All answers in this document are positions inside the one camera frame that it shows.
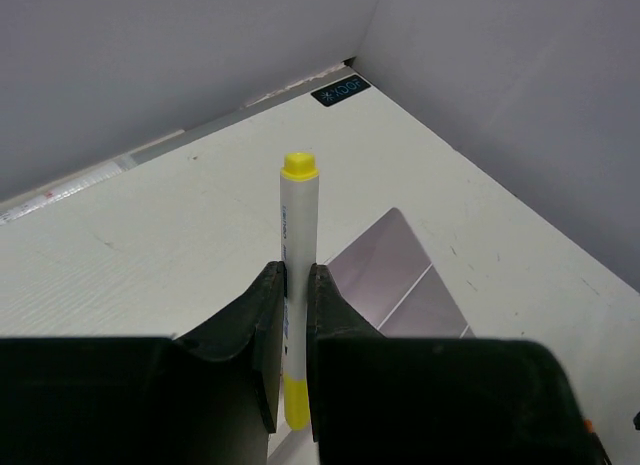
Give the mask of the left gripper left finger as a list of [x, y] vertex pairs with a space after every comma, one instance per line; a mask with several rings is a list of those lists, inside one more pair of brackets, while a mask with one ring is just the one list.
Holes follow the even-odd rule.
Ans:
[[5, 464], [263, 464], [276, 431], [284, 266], [178, 338], [1, 342]]

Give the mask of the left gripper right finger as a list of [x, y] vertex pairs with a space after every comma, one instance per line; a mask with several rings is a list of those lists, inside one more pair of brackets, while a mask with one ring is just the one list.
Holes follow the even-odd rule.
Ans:
[[323, 464], [599, 464], [568, 378], [523, 340], [388, 338], [315, 265], [312, 433]]

